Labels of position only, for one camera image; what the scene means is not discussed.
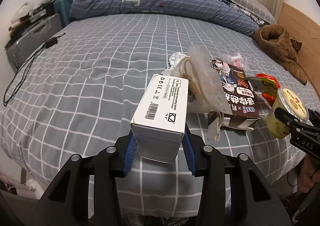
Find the bed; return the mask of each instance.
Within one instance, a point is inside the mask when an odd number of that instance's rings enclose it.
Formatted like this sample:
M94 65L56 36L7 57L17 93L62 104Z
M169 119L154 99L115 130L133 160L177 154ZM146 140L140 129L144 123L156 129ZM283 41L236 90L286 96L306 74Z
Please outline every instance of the bed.
M58 34L63 32L57 45L36 58L19 92L0 111L0 146L44 185L72 154L95 155L127 135L152 75L168 68L171 54L187 53L192 45L205 46L212 58L239 51L249 61L248 74L270 74L296 91L308 108L320 106L312 85L298 82L250 36L208 21L156 13L116 14L72 22ZM265 122L269 106L257 96L261 119L254 131L222 129L220 140L209 144L223 154L248 154L273 183L304 153L290 145L290 136L279 140L270 134ZM192 133L207 137L206 114L188 113L187 124ZM117 180L117 187L126 212L190 217L198 212L202 178L188 171L181 147L174 164L142 159L137 152L131 172Z

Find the human hand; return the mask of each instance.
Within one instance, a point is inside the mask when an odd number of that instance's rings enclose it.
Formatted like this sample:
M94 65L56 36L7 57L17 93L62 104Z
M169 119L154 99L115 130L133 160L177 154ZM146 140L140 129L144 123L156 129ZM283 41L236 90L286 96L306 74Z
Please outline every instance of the human hand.
M317 182L320 182L320 170L316 171L310 156L306 155L298 178L298 192L307 193Z

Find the clear plastic container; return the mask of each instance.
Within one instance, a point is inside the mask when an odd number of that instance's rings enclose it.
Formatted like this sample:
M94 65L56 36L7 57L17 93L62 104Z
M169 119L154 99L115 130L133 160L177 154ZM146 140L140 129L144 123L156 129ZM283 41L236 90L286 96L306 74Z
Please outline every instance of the clear plastic container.
M275 109L281 107L294 115L301 122L306 123L309 119L309 111L300 98L288 87L281 86L277 91L277 98L269 114L266 117L270 132L277 138L283 139L290 134L289 127L276 119Z

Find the white box on floor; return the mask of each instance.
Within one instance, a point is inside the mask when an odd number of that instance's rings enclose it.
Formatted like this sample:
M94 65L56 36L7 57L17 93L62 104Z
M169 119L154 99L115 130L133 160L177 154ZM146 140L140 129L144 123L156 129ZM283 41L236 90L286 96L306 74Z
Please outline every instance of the white box on floor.
M185 131L188 84L153 75L130 123L143 158L174 163Z

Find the barcode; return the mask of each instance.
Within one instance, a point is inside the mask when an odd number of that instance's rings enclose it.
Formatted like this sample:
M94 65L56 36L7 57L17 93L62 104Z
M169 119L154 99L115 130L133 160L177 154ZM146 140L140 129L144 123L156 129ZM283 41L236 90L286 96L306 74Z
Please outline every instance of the barcode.
M148 108L148 111L147 111L147 114L146 114L145 118L154 120L155 116L156 116L156 112L157 112L158 106L159 106L159 104L151 103L149 108Z

